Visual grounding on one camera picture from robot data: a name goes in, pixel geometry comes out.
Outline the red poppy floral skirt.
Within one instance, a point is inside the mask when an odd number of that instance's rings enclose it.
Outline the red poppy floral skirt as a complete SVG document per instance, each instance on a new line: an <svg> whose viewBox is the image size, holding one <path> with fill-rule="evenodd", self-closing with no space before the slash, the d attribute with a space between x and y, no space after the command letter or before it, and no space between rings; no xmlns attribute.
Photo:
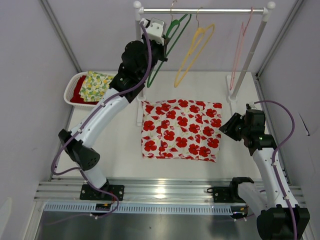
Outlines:
<svg viewBox="0 0 320 240"><path fill-rule="evenodd" d="M143 101L142 109L143 158L216 161L221 141L223 105L220 102Z"/></svg>

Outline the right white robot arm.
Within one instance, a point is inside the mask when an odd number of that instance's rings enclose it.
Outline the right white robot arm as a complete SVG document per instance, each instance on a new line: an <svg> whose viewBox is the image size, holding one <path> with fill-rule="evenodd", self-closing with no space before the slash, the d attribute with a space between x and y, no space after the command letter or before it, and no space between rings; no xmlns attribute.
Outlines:
<svg viewBox="0 0 320 240"><path fill-rule="evenodd" d="M274 137L265 133L265 123L262 110L247 109L244 115L234 113L219 128L234 141L243 141L264 186L264 191L260 191L251 178L234 177L228 196L234 202L243 200L249 206L256 216L261 239L299 240L309 223L310 213L299 205L292 193L281 168Z"/></svg>

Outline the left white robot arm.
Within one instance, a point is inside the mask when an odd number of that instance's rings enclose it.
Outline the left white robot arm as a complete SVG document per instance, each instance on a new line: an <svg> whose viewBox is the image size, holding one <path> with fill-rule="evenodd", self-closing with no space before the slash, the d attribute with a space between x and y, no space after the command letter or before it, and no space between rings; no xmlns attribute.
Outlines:
<svg viewBox="0 0 320 240"><path fill-rule="evenodd" d="M129 105L145 87L145 82L158 61L166 62L169 39L143 34L141 40L129 42L121 55L118 72L102 99L72 130L62 129L59 140L70 159L76 163L97 200L108 196L108 179L98 162L100 154L93 145L111 120Z"/></svg>

